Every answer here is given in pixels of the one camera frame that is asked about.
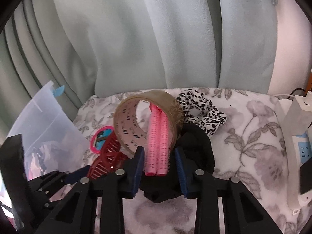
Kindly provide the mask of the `white power strip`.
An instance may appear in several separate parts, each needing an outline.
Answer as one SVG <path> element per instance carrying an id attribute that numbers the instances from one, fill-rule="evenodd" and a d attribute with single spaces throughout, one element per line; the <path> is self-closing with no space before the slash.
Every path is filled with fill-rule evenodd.
<path id="1" fill-rule="evenodd" d="M 279 100 L 275 112 L 288 161 L 288 206 L 296 214 L 311 201 L 311 190 L 300 194 L 300 167 L 311 158 L 311 91 Z"/>

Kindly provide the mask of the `floral tablecloth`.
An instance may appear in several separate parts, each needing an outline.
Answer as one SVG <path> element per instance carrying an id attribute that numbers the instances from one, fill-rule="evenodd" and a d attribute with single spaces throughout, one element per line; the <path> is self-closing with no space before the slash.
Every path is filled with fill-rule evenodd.
<path id="1" fill-rule="evenodd" d="M 287 204 L 287 154 L 274 108 L 278 98 L 244 90 L 200 88 L 227 121 L 211 138 L 214 176 L 238 177 L 283 233 L 299 233 L 311 206 L 297 214 Z M 153 203 L 139 191 L 125 200 L 126 233 L 193 233 L 196 201 L 178 197 Z"/>

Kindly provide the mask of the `brown packing tape roll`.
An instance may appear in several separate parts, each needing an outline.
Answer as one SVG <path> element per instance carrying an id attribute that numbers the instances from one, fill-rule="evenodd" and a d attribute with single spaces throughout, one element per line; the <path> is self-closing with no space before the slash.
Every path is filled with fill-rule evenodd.
<path id="1" fill-rule="evenodd" d="M 132 155 L 137 147 L 146 148 L 150 103 L 163 110 L 169 119 L 170 147 L 175 145 L 183 127 L 184 116 L 180 104 L 163 90 L 145 91 L 122 100 L 114 112 L 114 132 L 121 146 Z"/>

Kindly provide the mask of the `black power adapter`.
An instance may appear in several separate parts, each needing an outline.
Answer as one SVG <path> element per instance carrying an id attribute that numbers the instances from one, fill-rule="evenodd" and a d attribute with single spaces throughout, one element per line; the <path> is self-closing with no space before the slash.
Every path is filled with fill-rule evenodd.
<path id="1" fill-rule="evenodd" d="M 312 189 L 312 158 L 300 167 L 300 194 Z"/>

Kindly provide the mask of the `green curtain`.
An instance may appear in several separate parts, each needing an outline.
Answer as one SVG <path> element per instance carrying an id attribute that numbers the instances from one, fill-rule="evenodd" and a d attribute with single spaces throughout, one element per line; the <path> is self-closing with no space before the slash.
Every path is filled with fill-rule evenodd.
<path id="1" fill-rule="evenodd" d="M 92 95 L 266 93 L 278 0 L 1 0 L 1 139 L 47 82 L 74 119 Z"/>

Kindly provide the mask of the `black white spotted scrunchie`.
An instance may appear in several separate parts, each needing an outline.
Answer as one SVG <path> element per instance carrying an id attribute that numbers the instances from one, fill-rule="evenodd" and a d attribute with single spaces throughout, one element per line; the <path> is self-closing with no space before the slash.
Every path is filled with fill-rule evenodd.
<path id="1" fill-rule="evenodd" d="M 183 110 L 185 123 L 196 125 L 208 137 L 212 137 L 227 121 L 227 115 L 218 110 L 202 92 L 187 89 L 176 100 Z"/>

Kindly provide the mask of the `pink hair roller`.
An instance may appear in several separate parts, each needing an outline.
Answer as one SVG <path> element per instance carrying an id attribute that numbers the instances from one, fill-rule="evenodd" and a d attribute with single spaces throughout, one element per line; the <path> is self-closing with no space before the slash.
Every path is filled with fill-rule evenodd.
<path id="1" fill-rule="evenodd" d="M 167 115 L 150 103 L 151 116 L 147 133 L 146 176 L 166 176 L 169 169 L 170 131 Z"/>

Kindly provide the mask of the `red hair claw clip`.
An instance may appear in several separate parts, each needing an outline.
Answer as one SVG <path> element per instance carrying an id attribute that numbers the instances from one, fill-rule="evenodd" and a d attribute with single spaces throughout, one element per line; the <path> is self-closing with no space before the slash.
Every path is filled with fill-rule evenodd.
<path id="1" fill-rule="evenodd" d="M 128 157 L 120 151 L 121 145 L 114 132 L 111 132 L 100 149 L 100 155 L 91 165 L 87 178 L 96 180 L 123 167 Z"/>

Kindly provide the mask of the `pink round mirror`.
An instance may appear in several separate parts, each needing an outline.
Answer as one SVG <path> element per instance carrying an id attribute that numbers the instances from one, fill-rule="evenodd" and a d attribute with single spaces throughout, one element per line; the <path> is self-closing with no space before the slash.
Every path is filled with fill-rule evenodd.
<path id="1" fill-rule="evenodd" d="M 114 131 L 113 126 L 104 126 L 99 129 L 92 137 L 90 141 L 90 150 L 95 153 L 99 154 L 102 146 L 104 145 L 106 139 L 109 135 Z"/>

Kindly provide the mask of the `clear plastic storage bin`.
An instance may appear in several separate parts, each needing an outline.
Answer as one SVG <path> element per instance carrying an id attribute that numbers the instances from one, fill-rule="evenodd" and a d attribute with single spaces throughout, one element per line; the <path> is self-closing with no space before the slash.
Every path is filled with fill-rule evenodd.
<path id="1" fill-rule="evenodd" d="M 89 142 L 67 117 L 57 101 L 64 87 L 49 81 L 28 102 L 8 136 L 20 134 L 24 167 L 31 180 L 52 171 L 73 172 L 81 168 Z"/>

